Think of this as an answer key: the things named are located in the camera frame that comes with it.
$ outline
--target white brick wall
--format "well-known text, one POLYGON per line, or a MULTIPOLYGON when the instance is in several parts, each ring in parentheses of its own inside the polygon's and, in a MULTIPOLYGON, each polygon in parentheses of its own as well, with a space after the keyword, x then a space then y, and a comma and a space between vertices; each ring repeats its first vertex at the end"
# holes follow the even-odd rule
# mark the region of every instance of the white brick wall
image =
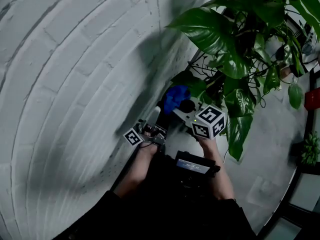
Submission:
POLYGON ((204 1, 0 0, 0 238, 52 239, 112 186, 123 122, 196 51, 164 26, 204 1))

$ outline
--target blue cloth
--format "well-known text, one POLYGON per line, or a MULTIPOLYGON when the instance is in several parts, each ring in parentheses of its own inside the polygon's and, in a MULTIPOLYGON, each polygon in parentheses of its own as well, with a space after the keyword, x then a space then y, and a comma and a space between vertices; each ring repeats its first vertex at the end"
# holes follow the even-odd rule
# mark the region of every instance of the blue cloth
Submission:
POLYGON ((171 111, 180 106, 183 100, 188 100, 190 97, 190 91, 185 85, 176 85, 170 88, 164 98, 164 114, 169 115, 171 111))

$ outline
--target red object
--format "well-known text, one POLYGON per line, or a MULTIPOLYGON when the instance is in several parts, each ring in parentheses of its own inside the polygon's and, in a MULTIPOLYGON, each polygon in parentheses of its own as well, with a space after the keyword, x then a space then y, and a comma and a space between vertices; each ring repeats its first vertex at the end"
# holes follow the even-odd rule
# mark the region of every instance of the red object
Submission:
POLYGON ((320 108, 320 88, 305 94, 304 107, 306 110, 316 110, 320 108))

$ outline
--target potted plant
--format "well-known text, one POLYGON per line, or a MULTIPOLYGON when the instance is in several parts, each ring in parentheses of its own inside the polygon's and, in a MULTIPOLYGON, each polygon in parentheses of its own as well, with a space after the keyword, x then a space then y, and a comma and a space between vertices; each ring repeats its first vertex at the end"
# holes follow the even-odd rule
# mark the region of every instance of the potted plant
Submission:
POLYGON ((301 158, 299 159, 299 162, 302 165, 315 166, 320 153, 317 132, 309 133, 307 139, 302 143, 303 146, 300 152, 301 158))
MULTIPOLYGON (((305 73, 302 45, 285 21, 287 5, 296 8, 320 37, 318 0, 211 0, 187 10, 167 26, 183 32, 203 56, 212 57, 205 67, 191 64, 195 69, 212 73, 204 80, 183 71, 172 82, 190 87, 191 96, 207 104, 221 108, 225 103, 229 153, 237 161, 243 152, 255 106, 263 101, 264 95, 281 86, 280 61, 272 61, 265 43, 276 37, 283 45, 281 63, 293 65, 298 76, 305 73), (225 16, 213 10, 220 6, 226 7, 225 16)), ((295 109, 300 107, 303 97, 297 82, 294 80, 288 88, 289 101, 295 109)))

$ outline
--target small display screen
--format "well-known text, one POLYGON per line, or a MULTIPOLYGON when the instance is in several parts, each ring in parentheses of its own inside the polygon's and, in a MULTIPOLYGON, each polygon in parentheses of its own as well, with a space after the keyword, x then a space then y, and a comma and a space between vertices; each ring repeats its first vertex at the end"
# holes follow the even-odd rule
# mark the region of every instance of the small display screen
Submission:
POLYGON ((207 167, 201 164, 196 164, 193 162, 188 162, 182 159, 178 159, 176 166, 179 166, 181 168, 185 168, 194 172, 198 172, 201 174, 205 174, 210 169, 210 167, 207 167))

